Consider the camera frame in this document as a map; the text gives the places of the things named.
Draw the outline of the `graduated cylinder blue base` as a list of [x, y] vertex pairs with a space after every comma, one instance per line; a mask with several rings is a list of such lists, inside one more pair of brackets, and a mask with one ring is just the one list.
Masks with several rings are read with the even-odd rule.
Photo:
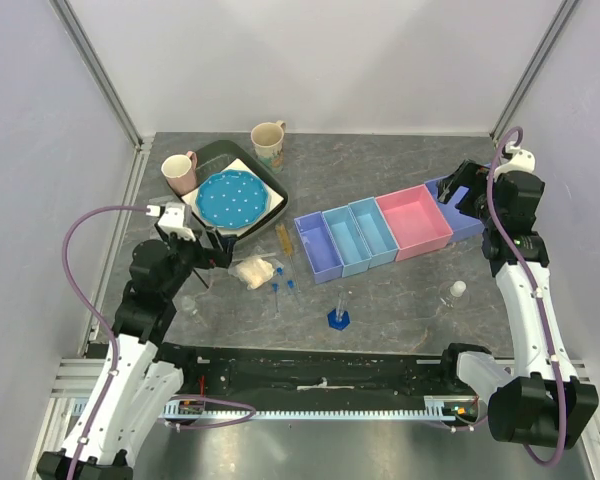
[[338, 295], [338, 301], [336, 307], [327, 314], [328, 325], [335, 329], [342, 331], [350, 324], [350, 316], [347, 310], [349, 293], [347, 291], [341, 291]]

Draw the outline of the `clear glass flask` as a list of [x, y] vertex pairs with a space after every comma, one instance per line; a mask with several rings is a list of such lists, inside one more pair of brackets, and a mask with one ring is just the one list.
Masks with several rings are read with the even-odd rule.
[[179, 315], [188, 324], [208, 327], [204, 317], [204, 305], [197, 295], [185, 295], [180, 298]]

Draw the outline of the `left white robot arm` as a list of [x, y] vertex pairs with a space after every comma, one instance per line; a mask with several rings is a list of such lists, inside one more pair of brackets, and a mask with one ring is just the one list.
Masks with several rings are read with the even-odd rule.
[[42, 479], [130, 479], [137, 454], [171, 398], [199, 382], [199, 369], [163, 354], [175, 295], [200, 270], [229, 267], [235, 237], [187, 228], [161, 231], [137, 245], [121, 303], [109, 329], [103, 369], [85, 409], [57, 452], [45, 452]]

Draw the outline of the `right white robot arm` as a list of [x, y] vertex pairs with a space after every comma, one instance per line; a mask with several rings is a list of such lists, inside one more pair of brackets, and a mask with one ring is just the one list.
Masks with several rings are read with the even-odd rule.
[[487, 406], [492, 437], [528, 446], [572, 448], [597, 410], [595, 386], [579, 380], [561, 340], [550, 294], [549, 257], [535, 231], [544, 182], [524, 170], [492, 174], [465, 160], [437, 183], [448, 203], [482, 222], [482, 252], [504, 299], [514, 346], [511, 372], [484, 347], [452, 344], [438, 381], [457, 394], [470, 387]]

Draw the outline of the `clear flask white stopper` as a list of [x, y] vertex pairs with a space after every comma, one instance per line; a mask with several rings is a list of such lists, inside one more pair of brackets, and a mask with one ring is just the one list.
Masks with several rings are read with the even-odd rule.
[[467, 284], [462, 280], [445, 282], [439, 288], [439, 298], [445, 307], [464, 308], [470, 301]]

